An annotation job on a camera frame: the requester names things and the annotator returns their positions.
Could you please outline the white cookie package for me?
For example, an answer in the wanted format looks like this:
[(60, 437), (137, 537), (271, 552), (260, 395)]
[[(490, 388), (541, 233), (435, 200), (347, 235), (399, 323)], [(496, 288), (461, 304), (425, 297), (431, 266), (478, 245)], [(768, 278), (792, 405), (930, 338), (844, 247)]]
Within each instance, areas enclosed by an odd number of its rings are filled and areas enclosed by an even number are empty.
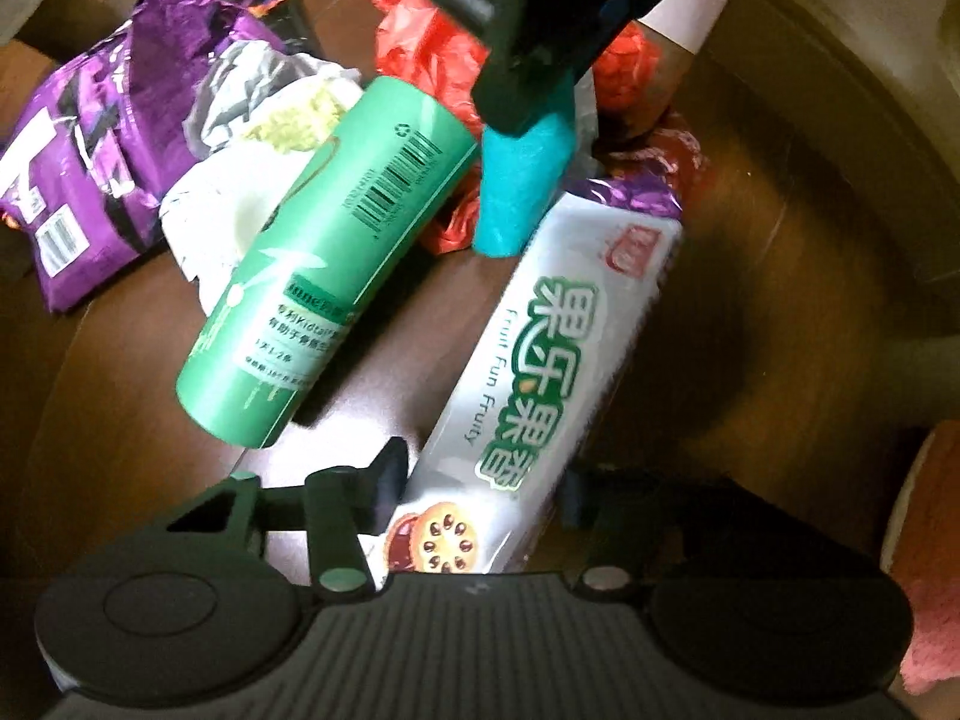
[(460, 374), (371, 574), (488, 574), (527, 559), (565, 468), (619, 378), (680, 221), (567, 193), (530, 239)]

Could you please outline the teal sponge block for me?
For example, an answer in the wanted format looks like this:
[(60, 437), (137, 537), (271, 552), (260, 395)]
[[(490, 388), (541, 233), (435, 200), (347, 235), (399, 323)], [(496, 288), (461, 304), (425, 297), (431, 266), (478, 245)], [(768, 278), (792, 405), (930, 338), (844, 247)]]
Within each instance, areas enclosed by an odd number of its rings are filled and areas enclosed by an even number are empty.
[(492, 259), (523, 252), (547, 213), (578, 146), (573, 76), (534, 104), (523, 133), (487, 124), (480, 142), (480, 205), (473, 249)]

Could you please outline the red plastic bag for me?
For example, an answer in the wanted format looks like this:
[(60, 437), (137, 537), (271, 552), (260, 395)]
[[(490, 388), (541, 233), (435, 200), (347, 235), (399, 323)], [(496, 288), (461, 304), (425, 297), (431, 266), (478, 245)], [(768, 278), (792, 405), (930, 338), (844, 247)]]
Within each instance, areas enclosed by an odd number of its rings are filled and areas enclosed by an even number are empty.
[(514, 257), (578, 149), (574, 88), (594, 80), (612, 140), (649, 132), (685, 65), (641, 26), (664, 0), (373, 0), (379, 73), (412, 83), (480, 138), (477, 206), (434, 242)]

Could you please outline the green cylindrical can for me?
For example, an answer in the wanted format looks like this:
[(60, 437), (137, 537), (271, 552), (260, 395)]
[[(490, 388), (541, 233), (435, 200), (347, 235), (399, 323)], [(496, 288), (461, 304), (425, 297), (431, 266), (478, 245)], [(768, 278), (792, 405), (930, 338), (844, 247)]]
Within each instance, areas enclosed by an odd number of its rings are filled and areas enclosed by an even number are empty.
[(226, 444), (274, 444), (478, 145), (409, 83), (379, 76), (257, 232), (176, 380)]

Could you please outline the crumpled silver white wrapper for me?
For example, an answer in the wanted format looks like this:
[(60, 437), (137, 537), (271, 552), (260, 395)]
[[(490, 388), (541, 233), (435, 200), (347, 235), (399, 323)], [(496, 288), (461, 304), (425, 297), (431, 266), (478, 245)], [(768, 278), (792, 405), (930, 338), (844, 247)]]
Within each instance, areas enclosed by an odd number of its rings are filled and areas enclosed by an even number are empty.
[(213, 62), (184, 121), (197, 162), (160, 206), (163, 236), (205, 314), (361, 94), (358, 70), (265, 41), (239, 41)]

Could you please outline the purple snack bag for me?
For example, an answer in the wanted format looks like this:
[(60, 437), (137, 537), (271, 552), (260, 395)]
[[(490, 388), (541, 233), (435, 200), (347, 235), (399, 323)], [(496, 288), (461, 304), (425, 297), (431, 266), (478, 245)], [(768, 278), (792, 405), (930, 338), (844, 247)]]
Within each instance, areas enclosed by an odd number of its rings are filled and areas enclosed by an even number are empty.
[(68, 312), (161, 240), (160, 203), (195, 164), (184, 135), (230, 47), (285, 52), (291, 0), (139, 0), (53, 71), (2, 154), (2, 218), (26, 234), (44, 304)]

